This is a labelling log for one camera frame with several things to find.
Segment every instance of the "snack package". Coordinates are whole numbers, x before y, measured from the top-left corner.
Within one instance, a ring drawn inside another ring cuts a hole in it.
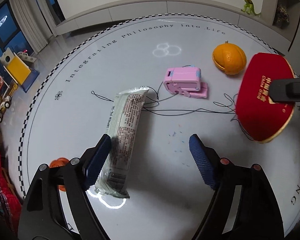
[[[134,88],[120,92],[114,99],[106,129],[106,134],[111,137],[112,148],[95,184],[96,191],[101,194],[129,197],[124,184],[148,91],[148,87]]]

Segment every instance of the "plaid cloth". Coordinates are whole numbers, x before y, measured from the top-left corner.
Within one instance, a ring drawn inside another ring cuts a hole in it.
[[[0,216],[15,234],[18,231],[20,213],[21,204],[8,187],[8,183],[2,174],[0,161]]]

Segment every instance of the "dinosaur figurine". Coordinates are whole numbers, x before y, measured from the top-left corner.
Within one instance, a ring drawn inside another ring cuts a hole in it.
[[[254,15],[260,15],[261,13],[258,13],[256,14],[255,11],[254,11],[254,6],[253,6],[253,2],[251,0],[244,0],[245,1],[245,5],[244,5],[244,8],[243,8],[243,12],[246,12],[247,14],[250,14],[251,12],[254,14]]]

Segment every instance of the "toy vehicle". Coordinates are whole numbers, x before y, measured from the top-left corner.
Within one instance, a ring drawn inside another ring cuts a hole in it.
[[[171,94],[182,94],[191,98],[206,98],[208,84],[200,81],[201,70],[197,67],[168,68],[163,85]]]
[[[11,106],[11,96],[6,96],[3,102],[0,104],[0,123],[3,120],[3,108],[8,109]]]

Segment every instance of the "pink toy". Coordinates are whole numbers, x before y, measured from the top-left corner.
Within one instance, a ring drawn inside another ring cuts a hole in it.
[[[191,98],[206,98],[208,85],[200,82],[201,70],[197,67],[168,68],[163,85],[171,94],[182,94]]]

